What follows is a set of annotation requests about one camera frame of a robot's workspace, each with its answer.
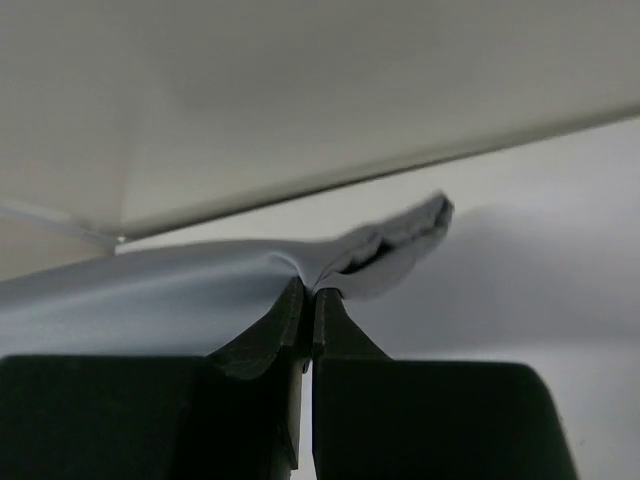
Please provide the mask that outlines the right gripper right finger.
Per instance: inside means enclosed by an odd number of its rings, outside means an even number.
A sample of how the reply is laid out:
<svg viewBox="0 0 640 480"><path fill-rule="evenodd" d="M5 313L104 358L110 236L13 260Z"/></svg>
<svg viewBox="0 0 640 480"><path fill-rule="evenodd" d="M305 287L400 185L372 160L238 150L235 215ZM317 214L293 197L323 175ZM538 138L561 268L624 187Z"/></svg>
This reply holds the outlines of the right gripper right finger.
<svg viewBox="0 0 640 480"><path fill-rule="evenodd" d="M518 363L395 360L315 298L312 452L320 479L574 479L552 396Z"/></svg>

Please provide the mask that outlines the grey cloth napkin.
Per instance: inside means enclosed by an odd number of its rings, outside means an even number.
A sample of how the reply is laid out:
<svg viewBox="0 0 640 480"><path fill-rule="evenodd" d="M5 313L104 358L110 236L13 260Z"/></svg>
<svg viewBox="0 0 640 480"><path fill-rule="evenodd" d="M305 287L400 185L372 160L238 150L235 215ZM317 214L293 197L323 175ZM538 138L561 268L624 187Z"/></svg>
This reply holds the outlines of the grey cloth napkin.
<svg viewBox="0 0 640 480"><path fill-rule="evenodd" d="M141 250L1 285L1 352L205 354L262 317L287 284L346 299L400 283L445 238L443 193L341 237L234 240Z"/></svg>

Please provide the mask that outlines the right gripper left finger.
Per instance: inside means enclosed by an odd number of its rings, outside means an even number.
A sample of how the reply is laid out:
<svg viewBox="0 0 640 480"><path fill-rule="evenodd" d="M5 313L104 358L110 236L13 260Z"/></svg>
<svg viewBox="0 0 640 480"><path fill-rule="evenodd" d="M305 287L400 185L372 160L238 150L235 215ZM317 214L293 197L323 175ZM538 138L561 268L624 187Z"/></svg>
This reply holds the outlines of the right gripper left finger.
<svg viewBox="0 0 640 480"><path fill-rule="evenodd" d="M287 479L299 465L306 293L207 356L11 356L5 479Z"/></svg>

